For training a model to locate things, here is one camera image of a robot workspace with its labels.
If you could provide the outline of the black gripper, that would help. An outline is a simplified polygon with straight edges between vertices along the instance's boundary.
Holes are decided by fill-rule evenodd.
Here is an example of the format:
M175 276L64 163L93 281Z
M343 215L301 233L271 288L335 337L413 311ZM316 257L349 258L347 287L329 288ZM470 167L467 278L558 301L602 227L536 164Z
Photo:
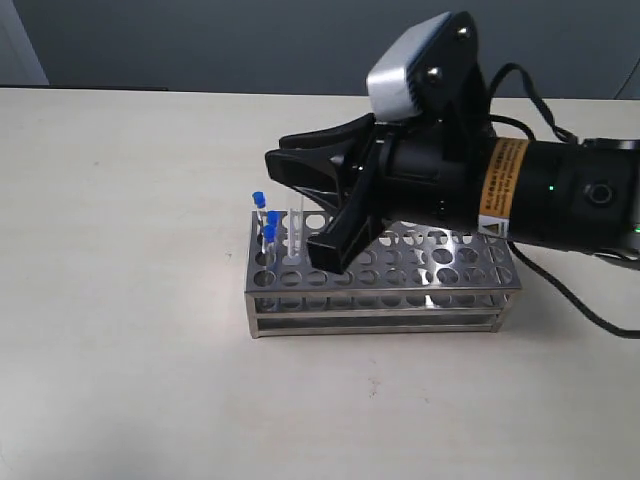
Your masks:
M396 135L395 221L478 232L587 254L639 251L639 151L612 139L579 144L480 132L451 142L440 124Z

